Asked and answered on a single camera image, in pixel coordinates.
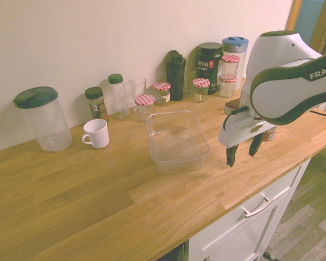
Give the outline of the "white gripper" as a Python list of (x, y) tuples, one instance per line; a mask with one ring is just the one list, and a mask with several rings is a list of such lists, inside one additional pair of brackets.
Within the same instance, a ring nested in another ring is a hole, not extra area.
[(226, 147), (227, 165), (234, 166), (238, 144), (253, 138), (249, 155), (254, 156), (265, 138), (265, 131), (275, 127), (261, 118), (256, 118), (246, 110), (234, 110), (224, 120), (218, 140)]

